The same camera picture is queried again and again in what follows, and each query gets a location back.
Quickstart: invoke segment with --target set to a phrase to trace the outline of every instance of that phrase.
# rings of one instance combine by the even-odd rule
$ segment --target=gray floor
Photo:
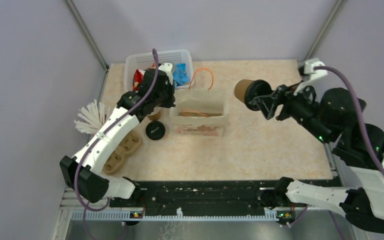
[[[354,240],[350,224],[335,215],[345,239]],[[127,228],[117,221],[88,221],[98,240],[340,240],[326,210],[309,210],[292,228],[276,222],[167,222],[143,221]],[[66,240],[90,239],[82,221],[71,221]]]

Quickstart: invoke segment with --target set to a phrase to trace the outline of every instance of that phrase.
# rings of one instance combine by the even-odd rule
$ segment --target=blue plastic package
[[[173,80],[174,86],[177,88],[178,86],[184,86],[189,84],[189,77],[186,75],[186,64],[179,63],[176,64],[174,72],[173,72]]]

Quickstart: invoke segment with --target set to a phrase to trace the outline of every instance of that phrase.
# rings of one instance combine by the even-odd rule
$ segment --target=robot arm
[[[316,101],[311,86],[327,75],[318,59],[298,65],[302,82],[272,89],[264,80],[241,80],[235,96],[250,110],[261,111],[269,120],[283,105],[276,120],[292,117],[323,144],[335,143],[332,153],[345,162],[362,183],[359,189],[332,189],[302,183],[283,177],[274,189],[276,204],[303,203],[328,209],[345,217],[356,227],[384,234],[384,175],[368,154],[357,124],[356,110],[350,93],[343,88],[332,88]],[[359,99],[362,109],[366,102]],[[384,168],[384,132],[377,126],[365,124],[376,157]]]
[[[150,114],[155,107],[171,108],[174,106],[175,87],[172,68],[172,64],[164,63],[158,69],[148,69],[143,76],[139,90],[128,91],[121,96],[107,122],[86,146],[73,157],[65,156],[60,161],[59,165],[64,180],[70,188],[75,188],[76,169],[81,159],[84,158],[77,180],[80,195],[91,203],[96,203],[104,197],[123,199],[131,197],[136,188],[131,180],[100,174],[105,162],[118,144],[134,127],[142,122],[146,115]],[[149,96],[143,100],[139,107],[126,115],[128,110],[132,109],[150,89],[155,71],[158,71],[157,78]]]

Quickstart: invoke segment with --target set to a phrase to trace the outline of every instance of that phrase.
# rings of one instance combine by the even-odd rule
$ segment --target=orange rope handle
[[[204,113],[200,113],[199,111],[196,111],[196,110],[193,110],[193,109],[189,109],[189,108],[184,108],[181,110],[181,113],[183,114],[184,117],[188,117],[187,114],[188,113],[196,113],[196,114],[199,114],[203,117],[208,117],[207,115],[205,115]]]
[[[206,68],[206,67],[200,67],[200,68],[198,68],[198,69],[193,73],[192,80],[191,80],[190,83],[189,83],[189,90],[191,89],[192,82],[194,81],[195,75],[197,74],[197,72],[199,72],[199,71],[201,71],[201,70],[207,70],[207,71],[211,74],[211,77],[212,77],[212,79],[211,79],[211,86],[209,86],[208,90],[210,90],[210,89],[213,87],[213,85],[214,85],[214,74],[213,74],[213,72],[212,72],[210,69]]]

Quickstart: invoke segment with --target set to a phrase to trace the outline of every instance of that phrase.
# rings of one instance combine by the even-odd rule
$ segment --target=white paper bag
[[[226,89],[182,89],[174,96],[170,119],[177,134],[223,136],[229,123]]]

